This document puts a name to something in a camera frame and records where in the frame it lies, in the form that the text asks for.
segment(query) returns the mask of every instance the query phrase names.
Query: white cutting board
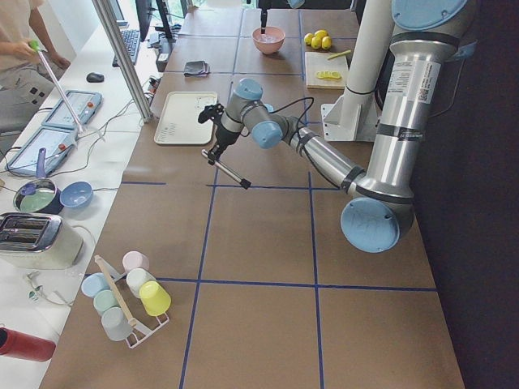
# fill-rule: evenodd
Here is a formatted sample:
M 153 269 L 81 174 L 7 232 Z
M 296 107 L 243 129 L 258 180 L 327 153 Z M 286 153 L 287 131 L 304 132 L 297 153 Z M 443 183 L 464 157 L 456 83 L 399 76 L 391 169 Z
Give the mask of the white cutting board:
M 212 138 L 212 121 L 198 123 L 206 105 L 218 101 L 216 92 L 170 92 L 165 98 L 155 131 L 157 144 L 207 144 Z
M 307 88 L 344 89 L 348 77 L 348 62 L 346 56 L 328 60 L 333 53 L 305 52 L 305 79 Z M 338 71 L 340 79 L 318 79 L 315 73 L 318 71 Z

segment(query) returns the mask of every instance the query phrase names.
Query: toaster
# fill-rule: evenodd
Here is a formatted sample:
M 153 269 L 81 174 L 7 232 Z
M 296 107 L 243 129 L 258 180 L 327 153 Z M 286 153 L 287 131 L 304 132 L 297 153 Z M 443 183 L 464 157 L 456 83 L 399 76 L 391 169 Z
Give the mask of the toaster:
M 58 215 L 0 215 L 0 259 L 17 267 L 65 269 L 74 263 L 82 245 L 83 238 Z

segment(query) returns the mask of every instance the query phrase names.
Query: green handle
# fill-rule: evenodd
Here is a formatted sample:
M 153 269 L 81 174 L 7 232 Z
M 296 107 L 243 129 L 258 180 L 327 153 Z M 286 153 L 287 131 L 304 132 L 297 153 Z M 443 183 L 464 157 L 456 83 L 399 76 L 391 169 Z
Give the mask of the green handle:
M 40 45 L 38 45 L 38 41 L 30 41 L 29 46 L 31 46 L 31 49 L 36 52 L 40 51 Z

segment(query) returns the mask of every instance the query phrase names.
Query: pink bowl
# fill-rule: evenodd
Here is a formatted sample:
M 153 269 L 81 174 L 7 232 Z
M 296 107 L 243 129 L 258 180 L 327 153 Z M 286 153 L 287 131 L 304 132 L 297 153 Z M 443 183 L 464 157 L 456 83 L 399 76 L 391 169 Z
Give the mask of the pink bowl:
M 256 48 L 263 54 L 272 54 L 278 51 L 285 41 L 285 32 L 278 27 L 266 27 L 265 34 L 261 34 L 261 28 L 252 33 L 252 40 Z

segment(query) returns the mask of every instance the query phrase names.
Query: gray pants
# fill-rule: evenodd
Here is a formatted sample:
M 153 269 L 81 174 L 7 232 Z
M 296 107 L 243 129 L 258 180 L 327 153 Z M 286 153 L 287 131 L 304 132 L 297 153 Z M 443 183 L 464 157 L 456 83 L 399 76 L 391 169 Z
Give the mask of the gray pants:
M 59 79 L 64 70 L 50 60 L 48 62 Z M 0 132 L 22 130 L 54 88 L 49 73 L 41 63 L 29 63 L 3 71 L 0 73 L 0 85 Z

